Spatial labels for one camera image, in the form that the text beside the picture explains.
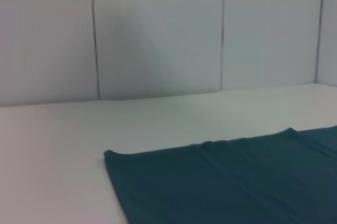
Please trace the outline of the teal t-shirt with FREE print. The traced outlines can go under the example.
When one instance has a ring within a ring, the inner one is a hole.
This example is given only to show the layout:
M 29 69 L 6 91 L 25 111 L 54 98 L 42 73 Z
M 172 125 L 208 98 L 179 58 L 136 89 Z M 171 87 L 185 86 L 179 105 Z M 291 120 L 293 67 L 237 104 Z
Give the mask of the teal t-shirt with FREE print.
M 104 159 L 128 224 L 337 224 L 337 126 Z

